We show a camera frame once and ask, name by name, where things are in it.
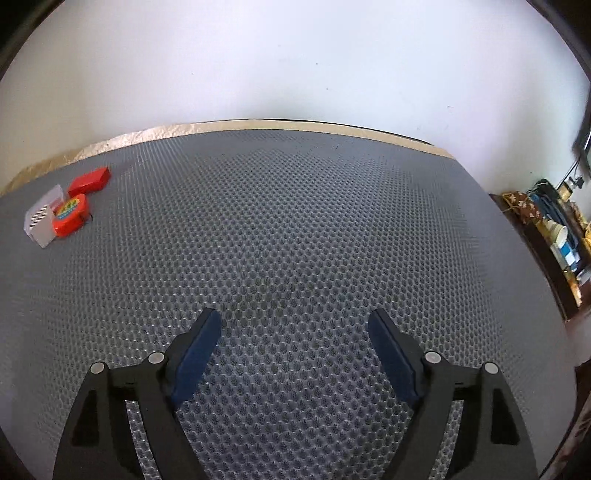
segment hexagonal mesh mat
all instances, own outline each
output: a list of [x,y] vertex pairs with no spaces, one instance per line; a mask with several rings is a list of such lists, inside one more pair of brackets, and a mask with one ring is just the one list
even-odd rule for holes
[[[91,223],[45,250],[24,236],[41,194],[105,164]],[[165,349],[205,306],[223,335],[178,417],[212,479],[379,478],[411,412],[369,342],[378,306],[452,362],[500,364],[538,465],[569,424],[574,374],[549,287],[448,158],[309,132],[191,135],[52,172],[1,198],[0,222],[0,425],[39,479],[88,366]],[[129,418],[156,478],[133,404]]]

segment white wall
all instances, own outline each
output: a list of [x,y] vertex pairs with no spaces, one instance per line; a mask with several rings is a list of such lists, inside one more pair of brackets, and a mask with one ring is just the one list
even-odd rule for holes
[[124,132],[259,117],[421,138],[526,189],[572,163],[588,87],[525,0],[66,0],[0,82],[0,187]]

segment tape measure label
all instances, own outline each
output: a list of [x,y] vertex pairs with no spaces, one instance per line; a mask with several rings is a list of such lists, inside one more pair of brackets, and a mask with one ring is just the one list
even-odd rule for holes
[[71,214],[78,204],[80,203],[80,199],[70,199],[66,203],[64,203],[61,207],[59,207],[56,217],[60,220],[66,218],[69,214]]

